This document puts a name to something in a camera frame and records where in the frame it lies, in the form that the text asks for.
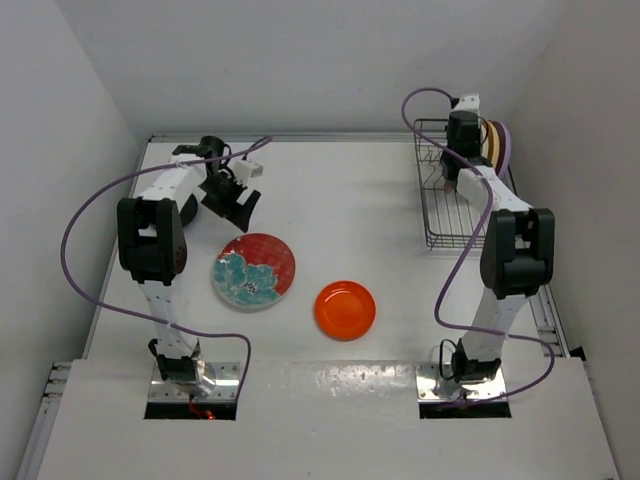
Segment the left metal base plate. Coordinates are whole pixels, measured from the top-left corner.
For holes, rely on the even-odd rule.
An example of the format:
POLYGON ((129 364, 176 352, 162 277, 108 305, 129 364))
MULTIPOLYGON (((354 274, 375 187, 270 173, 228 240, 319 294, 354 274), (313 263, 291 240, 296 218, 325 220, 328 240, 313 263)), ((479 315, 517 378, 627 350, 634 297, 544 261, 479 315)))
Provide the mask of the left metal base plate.
POLYGON ((189 396, 199 403, 235 402, 240 383, 240 364, 198 361, 195 381, 163 380, 153 368, 147 400, 155 403, 186 403, 189 396))

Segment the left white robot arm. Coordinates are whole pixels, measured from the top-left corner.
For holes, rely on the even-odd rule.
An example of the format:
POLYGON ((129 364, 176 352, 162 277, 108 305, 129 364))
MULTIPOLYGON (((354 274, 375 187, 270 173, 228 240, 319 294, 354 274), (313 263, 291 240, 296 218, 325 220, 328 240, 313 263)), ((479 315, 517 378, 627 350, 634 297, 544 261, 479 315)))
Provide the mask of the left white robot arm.
POLYGON ((149 343, 160 376, 191 396, 210 392, 198 337, 186 332, 188 315, 181 275, 187 266, 184 228, 200 206, 246 232, 261 194, 250 179, 263 168, 248 156, 233 157, 226 142, 205 136, 179 145, 159 177, 116 209, 122 268, 143 292, 157 318, 149 343))

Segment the black plate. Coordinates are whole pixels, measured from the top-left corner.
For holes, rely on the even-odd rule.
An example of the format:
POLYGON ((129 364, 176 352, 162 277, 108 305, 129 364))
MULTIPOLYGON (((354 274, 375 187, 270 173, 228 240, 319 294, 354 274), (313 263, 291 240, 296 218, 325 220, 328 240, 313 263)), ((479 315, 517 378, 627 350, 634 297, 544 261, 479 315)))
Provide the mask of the black plate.
POLYGON ((194 195, 190 195, 180 210, 180 220, 183 228, 193 222, 199 210, 199 201, 194 195))

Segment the purple plate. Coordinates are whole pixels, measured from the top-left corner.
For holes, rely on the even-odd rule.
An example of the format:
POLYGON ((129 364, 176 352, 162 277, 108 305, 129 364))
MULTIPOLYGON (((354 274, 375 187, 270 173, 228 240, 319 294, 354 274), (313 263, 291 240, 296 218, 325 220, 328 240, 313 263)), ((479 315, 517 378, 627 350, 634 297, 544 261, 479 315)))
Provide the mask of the purple plate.
POLYGON ((493 125, 496 127, 498 138, 500 141, 500 161, 499 168, 497 169, 497 175, 499 178, 503 178, 507 171, 512 155, 512 138, 511 133, 507 126, 499 121, 494 121, 493 125))

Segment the metal base plate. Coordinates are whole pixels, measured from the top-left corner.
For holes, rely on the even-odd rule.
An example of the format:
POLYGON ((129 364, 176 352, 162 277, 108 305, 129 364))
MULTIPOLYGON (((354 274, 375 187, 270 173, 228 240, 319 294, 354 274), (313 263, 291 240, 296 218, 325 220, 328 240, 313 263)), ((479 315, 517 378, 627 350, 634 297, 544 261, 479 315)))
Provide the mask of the metal base plate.
POLYGON ((453 379, 444 379, 437 362, 426 362, 415 365, 415 380, 420 403, 480 401, 506 393, 501 368, 492 379, 484 378, 458 383, 453 379))
POLYGON ((163 380, 153 368, 147 400, 155 403, 186 403, 189 396, 199 403, 235 402, 240 383, 240 364, 198 361, 195 381, 163 380))

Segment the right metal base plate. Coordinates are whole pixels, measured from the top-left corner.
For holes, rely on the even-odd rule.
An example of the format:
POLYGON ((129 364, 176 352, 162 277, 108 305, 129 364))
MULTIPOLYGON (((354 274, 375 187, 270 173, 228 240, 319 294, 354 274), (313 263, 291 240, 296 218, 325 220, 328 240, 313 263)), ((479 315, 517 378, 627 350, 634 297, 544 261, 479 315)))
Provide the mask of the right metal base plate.
POLYGON ((426 362, 415 365, 415 380, 420 403, 480 401, 506 393, 501 368, 492 379, 484 378, 458 383, 453 379, 444 379, 437 362, 426 362))

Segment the orange plate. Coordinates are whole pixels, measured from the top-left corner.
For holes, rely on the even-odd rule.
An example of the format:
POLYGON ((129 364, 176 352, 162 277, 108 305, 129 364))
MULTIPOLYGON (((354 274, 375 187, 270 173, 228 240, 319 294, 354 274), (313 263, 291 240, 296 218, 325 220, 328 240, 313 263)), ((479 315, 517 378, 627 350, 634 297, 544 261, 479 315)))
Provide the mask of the orange plate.
POLYGON ((364 336, 372 327, 376 313, 376 303, 370 291, 348 280, 326 285, 314 303, 314 318, 319 330, 341 342, 364 336))

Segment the cream white plate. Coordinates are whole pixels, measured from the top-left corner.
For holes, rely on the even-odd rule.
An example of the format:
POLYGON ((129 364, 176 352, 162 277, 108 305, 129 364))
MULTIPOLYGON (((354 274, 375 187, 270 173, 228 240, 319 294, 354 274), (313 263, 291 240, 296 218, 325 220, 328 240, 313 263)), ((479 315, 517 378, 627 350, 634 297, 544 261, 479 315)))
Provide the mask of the cream white plate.
POLYGON ((491 123, 484 119, 483 117, 479 118, 479 127, 480 127, 480 153, 487 160, 490 159, 490 147, 491 147, 491 138, 493 127, 491 123))

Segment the yellow bear plate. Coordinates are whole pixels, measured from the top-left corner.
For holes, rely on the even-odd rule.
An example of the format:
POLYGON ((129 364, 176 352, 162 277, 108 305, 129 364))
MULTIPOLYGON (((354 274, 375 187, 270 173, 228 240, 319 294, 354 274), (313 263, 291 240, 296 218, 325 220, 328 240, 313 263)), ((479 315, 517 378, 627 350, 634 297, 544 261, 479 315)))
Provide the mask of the yellow bear plate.
POLYGON ((505 134, 500 122, 489 120, 487 122, 488 151, 487 159, 497 174, 501 172, 505 156, 505 134))

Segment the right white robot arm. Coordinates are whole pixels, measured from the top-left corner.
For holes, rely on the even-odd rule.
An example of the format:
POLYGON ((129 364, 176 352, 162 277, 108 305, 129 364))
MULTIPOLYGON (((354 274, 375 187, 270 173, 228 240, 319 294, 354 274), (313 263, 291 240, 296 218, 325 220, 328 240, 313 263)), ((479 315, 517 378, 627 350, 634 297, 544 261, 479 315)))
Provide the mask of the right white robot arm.
POLYGON ((553 275, 554 214, 531 206, 504 184, 482 155, 481 140, 476 113, 449 114, 442 174, 480 213, 485 229, 480 257, 483 294, 451 358, 452 379, 458 383, 495 377, 517 314, 553 275))

